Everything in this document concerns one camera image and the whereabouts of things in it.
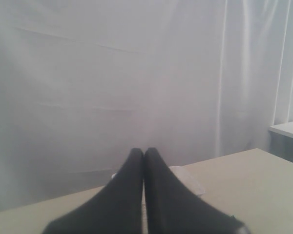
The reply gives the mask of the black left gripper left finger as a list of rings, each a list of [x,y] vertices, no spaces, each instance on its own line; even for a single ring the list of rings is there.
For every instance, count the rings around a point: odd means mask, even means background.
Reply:
[[[131,149],[128,158],[94,197],[51,221],[45,234],[142,233],[143,152]]]

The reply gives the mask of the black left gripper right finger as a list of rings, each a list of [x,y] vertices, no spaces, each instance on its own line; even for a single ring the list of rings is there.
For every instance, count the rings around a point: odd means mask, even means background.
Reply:
[[[192,193],[156,148],[144,155],[147,226],[150,234],[248,234],[248,227]]]

